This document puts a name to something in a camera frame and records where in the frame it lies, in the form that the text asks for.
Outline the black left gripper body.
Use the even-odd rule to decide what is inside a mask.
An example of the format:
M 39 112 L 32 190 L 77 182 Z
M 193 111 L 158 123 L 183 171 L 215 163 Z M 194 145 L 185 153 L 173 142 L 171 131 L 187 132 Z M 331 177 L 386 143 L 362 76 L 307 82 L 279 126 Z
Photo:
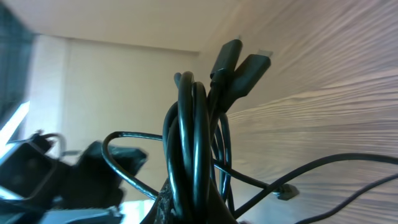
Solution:
M 63 162 L 63 135 L 37 131 L 9 145 L 1 158 L 1 208 L 52 208 L 80 198 L 73 166 Z

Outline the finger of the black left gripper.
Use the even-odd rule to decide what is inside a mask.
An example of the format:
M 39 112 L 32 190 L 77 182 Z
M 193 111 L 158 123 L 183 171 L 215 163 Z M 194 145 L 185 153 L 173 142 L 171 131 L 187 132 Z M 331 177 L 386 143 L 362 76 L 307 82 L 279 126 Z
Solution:
M 62 185 L 62 208 L 108 208 L 121 203 L 122 178 L 106 163 L 102 146 L 100 141 L 91 143 L 72 166 Z M 132 175 L 136 175 L 147 160 L 147 154 L 138 148 L 110 145 L 109 152 Z

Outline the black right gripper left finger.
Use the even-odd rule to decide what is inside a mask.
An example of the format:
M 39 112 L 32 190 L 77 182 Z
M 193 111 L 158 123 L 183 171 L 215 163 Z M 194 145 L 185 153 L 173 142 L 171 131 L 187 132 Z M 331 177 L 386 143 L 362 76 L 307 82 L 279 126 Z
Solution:
M 174 224 L 175 212 L 172 189 L 169 179 L 166 179 L 152 208 L 141 221 L 141 224 Z

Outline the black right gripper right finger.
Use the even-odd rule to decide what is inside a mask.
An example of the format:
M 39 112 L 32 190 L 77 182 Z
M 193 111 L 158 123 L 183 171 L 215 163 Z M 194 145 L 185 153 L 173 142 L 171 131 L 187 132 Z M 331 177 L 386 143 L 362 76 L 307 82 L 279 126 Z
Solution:
M 210 181 L 208 194 L 209 224 L 238 224 L 219 195 L 213 181 Z

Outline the black cable silver connector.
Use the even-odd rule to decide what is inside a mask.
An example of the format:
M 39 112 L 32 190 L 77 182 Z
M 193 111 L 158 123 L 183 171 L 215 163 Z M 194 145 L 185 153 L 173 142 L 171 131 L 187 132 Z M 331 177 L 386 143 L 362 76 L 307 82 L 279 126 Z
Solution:
M 315 160 L 272 157 L 265 154 L 236 154 L 233 168 L 268 184 Z M 249 223 L 296 223 L 335 208 L 357 190 L 397 173 L 397 166 L 370 161 L 334 162 L 306 172 L 290 184 L 299 195 L 289 201 L 270 194 L 240 217 Z M 397 181 L 366 192 L 324 223 L 397 223 Z

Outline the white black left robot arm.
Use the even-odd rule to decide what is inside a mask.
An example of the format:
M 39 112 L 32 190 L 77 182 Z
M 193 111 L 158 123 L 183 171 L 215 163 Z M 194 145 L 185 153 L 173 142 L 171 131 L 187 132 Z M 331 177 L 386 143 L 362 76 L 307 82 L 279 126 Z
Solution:
M 1 124 L 22 104 L 33 35 L 1 6 Z M 95 141 L 70 166 L 64 139 L 56 133 L 34 133 L 12 143 L 1 156 L 1 187 L 17 198 L 1 199 L 1 213 L 45 212 L 59 209 L 108 208 L 124 197 L 122 180 L 145 194 L 152 192 L 135 175 L 146 162 L 136 148 Z

